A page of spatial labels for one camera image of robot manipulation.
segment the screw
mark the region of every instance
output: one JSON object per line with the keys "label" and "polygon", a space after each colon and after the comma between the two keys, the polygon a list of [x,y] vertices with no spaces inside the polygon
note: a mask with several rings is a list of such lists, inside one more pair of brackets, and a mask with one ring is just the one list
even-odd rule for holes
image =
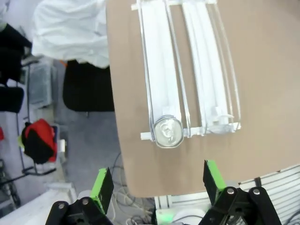
{"label": "screw", "polygon": [[87,205],[87,204],[89,203],[89,200],[88,200],[87,198],[85,198],[85,199],[83,199],[82,203],[83,203],[84,205]]}
{"label": "screw", "polygon": [[254,193],[255,195],[259,195],[259,194],[260,194],[260,192],[259,192],[258,189],[254,189],[254,190],[253,190],[253,193]]}
{"label": "screw", "polygon": [[65,204],[64,203],[61,203],[61,204],[59,204],[58,205],[58,208],[61,210],[62,208],[64,208],[65,207]]}
{"label": "screw", "polygon": [[234,190],[233,190],[232,188],[229,188],[229,189],[227,190],[227,193],[230,194],[230,195],[232,195],[232,194],[234,193]]}

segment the red bag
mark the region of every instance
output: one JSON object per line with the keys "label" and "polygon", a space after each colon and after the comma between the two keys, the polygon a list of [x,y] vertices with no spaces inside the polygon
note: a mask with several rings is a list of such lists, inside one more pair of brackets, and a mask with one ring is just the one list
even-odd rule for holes
{"label": "red bag", "polygon": [[4,139],[4,133],[2,128],[0,127],[0,141],[2,141]]}

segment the cardboard sheet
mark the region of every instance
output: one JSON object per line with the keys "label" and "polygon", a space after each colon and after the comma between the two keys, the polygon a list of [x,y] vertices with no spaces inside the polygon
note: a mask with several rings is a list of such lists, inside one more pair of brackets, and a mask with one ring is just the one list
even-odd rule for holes
{"label": "cardboard sheet", "polygon": [[[203,162],[225,180],[262,176],[300,162],[300,2],[219,0],[238,80],[242,129],[194,136],[175,149],[141,141],[149,131],[135,0],[108,0],[113,97],[130,192],[138,197],[204,190]],[[199,126],[191,52],[180,6],[172,6],[192,126]]]}

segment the white cloth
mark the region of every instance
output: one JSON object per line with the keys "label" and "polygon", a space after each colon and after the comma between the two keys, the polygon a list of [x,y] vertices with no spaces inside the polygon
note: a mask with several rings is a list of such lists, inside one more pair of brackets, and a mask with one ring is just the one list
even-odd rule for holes
{"label": "white cloth", "polygon": [[105,0],[43,0],[33,15],[32,54],[109,65]]}

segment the green light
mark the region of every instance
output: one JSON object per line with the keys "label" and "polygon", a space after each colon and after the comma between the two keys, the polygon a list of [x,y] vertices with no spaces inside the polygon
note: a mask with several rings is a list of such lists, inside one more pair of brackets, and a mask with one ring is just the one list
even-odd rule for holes
{"label": "green light", "polygon": [[225,181],[223,180],[223,177],[217,167],[216,162],[214,160],[207,160],[207,165],[210,169],[210,173],[214,179],[217,189],[219,191],[223,191],[227,187],[227,185],[226,185]]}
{"label": "green light", "polygon": [[169,224],[173,221],[173,217],[174,215],[173,214],[167,214],[167,213],[164,213],[162,215],[157,215],[157,217],[159,216],[159,221],[162,222],[162,224]]}

